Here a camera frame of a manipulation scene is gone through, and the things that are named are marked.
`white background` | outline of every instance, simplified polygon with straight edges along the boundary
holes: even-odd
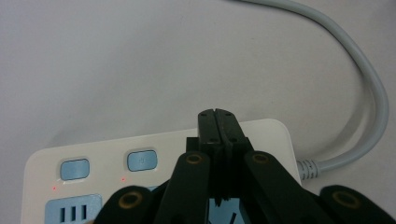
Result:
[[[375,150],[304,187],[348,186],[396,217],[396,2],[299,2],[352,36],[390,102]],[[374,114],[344,49],[286,11],[228,0],[1,1],[0,223],[20,222],[24,164],[39,149],[194,128],[213,107],[278,119],[297,158],[319,160],[353,146]]]

